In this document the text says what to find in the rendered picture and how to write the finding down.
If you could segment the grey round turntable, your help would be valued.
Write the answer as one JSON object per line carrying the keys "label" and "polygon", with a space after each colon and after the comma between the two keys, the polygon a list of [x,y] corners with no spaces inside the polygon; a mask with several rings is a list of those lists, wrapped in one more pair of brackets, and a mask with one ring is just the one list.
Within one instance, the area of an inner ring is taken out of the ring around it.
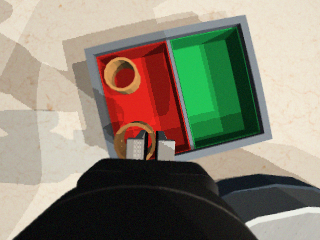
{"label": "grey round turntable", "polygon": [[320,240],[319,188],[293,177],[267,174],[216,183],[219,197],[258,240]]}

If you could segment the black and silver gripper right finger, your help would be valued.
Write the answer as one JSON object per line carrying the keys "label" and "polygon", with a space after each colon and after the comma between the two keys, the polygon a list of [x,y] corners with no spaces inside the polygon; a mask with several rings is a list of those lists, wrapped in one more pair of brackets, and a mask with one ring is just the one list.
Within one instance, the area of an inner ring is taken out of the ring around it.
{"label": "black and silver gripper right finger", "polygon": [[175,141],[167,139],[164,131],[156,131],[155,160],[174,161]]}

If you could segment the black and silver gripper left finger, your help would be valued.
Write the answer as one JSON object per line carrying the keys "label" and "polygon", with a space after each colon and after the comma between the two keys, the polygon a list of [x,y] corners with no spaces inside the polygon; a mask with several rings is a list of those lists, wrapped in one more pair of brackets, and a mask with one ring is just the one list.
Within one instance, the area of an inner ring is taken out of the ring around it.
{"label": "black and silver gripper left finger", "polygon": [[148,132],[141,130],[135,138],[126,140],[126,159],[146,160],[148,152]]}

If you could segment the bronze bushing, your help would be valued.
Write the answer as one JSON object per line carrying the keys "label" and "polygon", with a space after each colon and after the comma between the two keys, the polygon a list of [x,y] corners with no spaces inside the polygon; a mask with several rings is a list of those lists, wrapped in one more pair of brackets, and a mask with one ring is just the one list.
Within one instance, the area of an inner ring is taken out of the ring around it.
{"label": "bronze bushing", "polygon": [[124,135],[126,130],[130,127],[130,126],[138,126],[141,127],[143,129],[145,129],[151,139],[152,139],[152,143],[148,148],[148,152],[147,152],[147,157],[146,160],[148,160],[152,155],[153,152],[155,150],[155,132],[153,130],[153,128],[146,122],[143,121],[133,121],[131,123],[128,123],[124,126],[122,126],[116,133],[115,138],[114,138],[114,149],[118,155],[118,157],[120,157],[121,159],[125,159],[126,158],[126,143],[124,140]]}
{"label": "bronze bushing", "polygon": [[[124,68],[129,68],[129,69],[135,70],[134,71],[135,78],[134,78],[133,82],[128,87],[116,88],[115,76],[120,70],[122,70]],[[136,65],[130,59],[127,59],[125,57],[117,57],[117,58],[111,60],[107,64],[107,66],[104,70],[104,78],[110,88],[112,88],[113,90],[115,90],[121,94],[134,93],[139,88],[140,83],[141,83],[141,77],[139,75],[139,72],[137,70]],[[115,87],[112,84],[115,85]]]}

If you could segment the grey crate with red and green compartments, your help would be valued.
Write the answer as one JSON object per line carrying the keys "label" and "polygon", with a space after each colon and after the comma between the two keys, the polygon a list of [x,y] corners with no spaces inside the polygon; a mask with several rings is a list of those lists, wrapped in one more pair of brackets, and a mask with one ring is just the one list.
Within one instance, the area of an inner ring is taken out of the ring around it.
{"label": "grey crate with red and green compartments", "polygon": [[[84,51],[110,158],[119,158],[113,145],[116,132],[133,121],[148,123],[155,140],[156,131],[173,139],[174,161],[273,139],[246,15],[161,30]],[[106,65],[117,57],[130,59],[137,67],[141,83],[134,93],[121,94],[105,81]]]}

